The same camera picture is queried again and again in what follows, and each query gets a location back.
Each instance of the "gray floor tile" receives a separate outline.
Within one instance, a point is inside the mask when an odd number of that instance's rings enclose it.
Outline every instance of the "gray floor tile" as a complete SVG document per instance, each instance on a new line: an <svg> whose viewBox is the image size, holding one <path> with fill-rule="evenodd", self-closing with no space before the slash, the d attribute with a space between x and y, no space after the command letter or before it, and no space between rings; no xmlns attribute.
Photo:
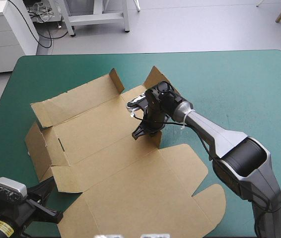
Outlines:
<svg viewBox="0 0 281 238"><path fill-rule="evenodd" d="M123 23L79 26L53 54L281 50L280 11L281 3L130 10L130 33Z"/></svg>

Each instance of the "white table frame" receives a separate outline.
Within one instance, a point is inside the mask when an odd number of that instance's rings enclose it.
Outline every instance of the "white table frame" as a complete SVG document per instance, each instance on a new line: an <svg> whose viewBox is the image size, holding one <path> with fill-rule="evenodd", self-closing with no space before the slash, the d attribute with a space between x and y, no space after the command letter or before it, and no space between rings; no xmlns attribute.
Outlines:
<svg viewBox="0 0 281 238"><path fill-rule="evenodd" d="M67 0L56 0L60 6L67 30L71 36L75 36L74 26L93 25L112 22L124 22L125 32L130 31L127 0L122 0L122 12L104 13L103 0L94 0L93 14L71 16Z"/></svg>

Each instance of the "cardboard panel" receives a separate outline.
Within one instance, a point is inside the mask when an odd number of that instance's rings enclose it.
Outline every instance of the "cardboard panel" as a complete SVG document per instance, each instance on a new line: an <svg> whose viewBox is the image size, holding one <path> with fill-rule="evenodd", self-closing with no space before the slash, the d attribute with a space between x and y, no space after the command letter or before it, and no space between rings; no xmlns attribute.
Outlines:
<svg viewBox="0 0 281 238"><path fill-rule="evenodd" d="M59 192L78 193L82 192L79 187L75 173L69 166L51 167L53 176Z"/></svg>
<svg viewBox="0 0 281 238"><path fill-rule="evenodd" d="M119 90L107 74L31 107L42 127L57 125L118 96L122 90L118 80Z"/></svg>
<svg viewBox="0 0 281 238"><path fill-rule="evenodd" d="M200 168L197 165L191 169L195 173ZM172 237L189 238L202 237L212 227L157 150L83 196L101 234L119 233L132 238L144 233L170 233Z"/></svg>
<svg viewBox="0 0 281 238"><path fill-rule="evenodd" d="M155 143L149 136L135 141L127 135L119 142L73 165L73 171L82 191L86 191L156 149Z"/></svg>
<svg viewBox="0 0 281 238"><path fill-rule="evenodd" d="M220 184L213 184L198 193L193 199L211 221L211 230L213 230L219 224L225 213L225 193L222 186Z"/></svg>
<svg viewBox="0 0 281 238"><path fill-rule="evenodd" d="M130 117L121 97L54 127L70 164L75 164L131 134L139 121Z"/></svg>
<svg viewBox="0 0 281 238"><path fill-rule="evenodd" d="M50 127L42 132L49 153L52 166L68 166L67 156L63 151L63 146L59 138L57 138L54 128Z"/></svg>
<svg viewBox="0 0 281 238"><path fill-rule="evenodd" d="M159 151L191 196L208 174L205 164L187 144L172 146Z"/></svg>
<svg viewBox="0 0 281 238"><path fill-rule="evenodd" d="M82 195L64 212L58 228L63 238L93 238L99 234L93 214Z"/></svg>
<svg viewBox="0 0 281 238"><path fill-rule="evenodd" d="M50 167L51 161L45 139L37 123L32 124L26 135L25 142L28 148L28 153L35 167L37 177L41 180L44 173Z"/></svg>

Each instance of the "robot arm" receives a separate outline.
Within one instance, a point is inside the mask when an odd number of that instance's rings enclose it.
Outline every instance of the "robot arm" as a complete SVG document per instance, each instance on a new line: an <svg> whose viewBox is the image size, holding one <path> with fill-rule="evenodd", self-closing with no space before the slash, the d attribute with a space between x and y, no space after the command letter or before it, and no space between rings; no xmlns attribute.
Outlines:
<svg viewBox="0 0 281 238"><path fill-rule="evenodd" d="M198 114L193 105L162 81L127 104L142 109L142 122L134 139L160 131L172 118L197 133L219 179L243 200L252 202L255 233L263 238L281 238L281 189L272 170L270 152L243 132L226 130Z"/></svg>

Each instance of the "white cabinet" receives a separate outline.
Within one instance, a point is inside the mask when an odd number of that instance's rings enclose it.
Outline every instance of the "white cabinet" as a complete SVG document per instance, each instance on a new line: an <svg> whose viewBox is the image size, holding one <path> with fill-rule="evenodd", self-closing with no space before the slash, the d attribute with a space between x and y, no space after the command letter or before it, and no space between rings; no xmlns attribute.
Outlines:
<svg viewBox="0 0 281 238"><path fill-rule="evenodd" d="M25 17L36 39L37 31L22 0L12 0ZM38 43L31 35L18 10L7 0L0 0L0 72L12 71L22 56L35 55Z"/></svg>

